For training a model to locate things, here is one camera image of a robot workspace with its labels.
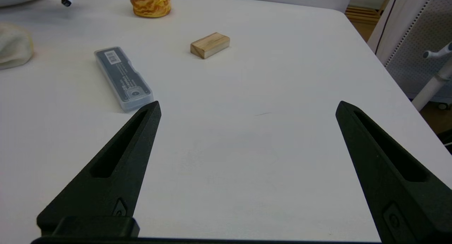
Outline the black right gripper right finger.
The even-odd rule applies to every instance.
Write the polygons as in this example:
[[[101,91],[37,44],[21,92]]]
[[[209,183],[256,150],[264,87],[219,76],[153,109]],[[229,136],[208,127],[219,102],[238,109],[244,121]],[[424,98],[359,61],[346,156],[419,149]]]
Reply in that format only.
[[[450,244],[452,193],[358,107],[335,116],[384,244]]]

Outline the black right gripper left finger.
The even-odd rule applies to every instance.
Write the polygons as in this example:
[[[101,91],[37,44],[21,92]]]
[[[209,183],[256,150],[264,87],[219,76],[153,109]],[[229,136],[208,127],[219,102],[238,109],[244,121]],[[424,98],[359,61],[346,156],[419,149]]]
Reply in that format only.
[[[161,117],[141,107],[39,213],[44,236],[137,237],[133,218]]]

